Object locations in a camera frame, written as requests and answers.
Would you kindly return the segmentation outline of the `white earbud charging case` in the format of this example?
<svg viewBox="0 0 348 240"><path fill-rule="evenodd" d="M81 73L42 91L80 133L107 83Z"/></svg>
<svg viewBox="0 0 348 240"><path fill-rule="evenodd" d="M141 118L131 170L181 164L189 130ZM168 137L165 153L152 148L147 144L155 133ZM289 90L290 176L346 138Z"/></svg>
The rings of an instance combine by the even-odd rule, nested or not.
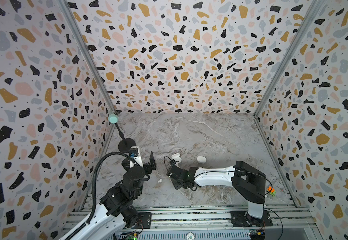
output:
<svg viewBox="0 0 348 240"><path fill-rule="evenodd" d="M180 153L173 154L171 159L174 160L176 164L179 164L182 162L182 158L180 157Z"/></svg>

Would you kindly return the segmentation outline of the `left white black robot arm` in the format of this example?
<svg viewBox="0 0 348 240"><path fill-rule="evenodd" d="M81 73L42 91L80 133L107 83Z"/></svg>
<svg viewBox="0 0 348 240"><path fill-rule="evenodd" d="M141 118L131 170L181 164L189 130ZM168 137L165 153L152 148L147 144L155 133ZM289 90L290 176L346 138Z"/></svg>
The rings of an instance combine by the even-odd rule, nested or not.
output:
<svg viewBox="0 0 348 240"><path fill-rule="evenodd" d="M102 163L111 156L124 157L128 166L123 179L111 187L100 200L97 200L96 183ZM130 152L111 152L104 155L95 167L92 185L93 206L79 224L73 227L63 240L105 240L116 238L123 229L129 233L121 234L125 240L137 240L143 230L151 227L152 214L139 213L133 201L142 195L143 185L156 170L156 161L150 154L150 161L143 163L139 148L132 147Z"/></svg>

